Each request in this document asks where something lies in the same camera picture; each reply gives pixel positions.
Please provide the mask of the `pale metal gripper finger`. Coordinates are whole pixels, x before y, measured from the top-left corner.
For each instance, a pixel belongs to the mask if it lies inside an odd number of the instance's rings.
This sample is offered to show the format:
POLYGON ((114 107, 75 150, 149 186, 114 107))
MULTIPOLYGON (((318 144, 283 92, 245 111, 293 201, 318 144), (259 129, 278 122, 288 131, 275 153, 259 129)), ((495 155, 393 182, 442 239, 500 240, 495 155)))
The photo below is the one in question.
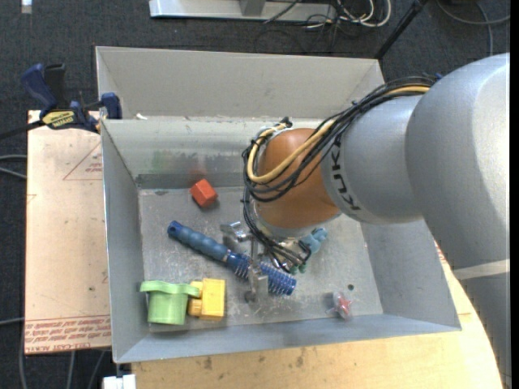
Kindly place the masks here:
POLYGON ((223 244, 234 253, 244 253, 248 242, 248 233, 240 221, 221 224, 223 244))
POLYGON ((247 303, 261 303, 268 296, 268 276, 259 266, 251 265, 248 270, 249 289, 245 292, 247 303))

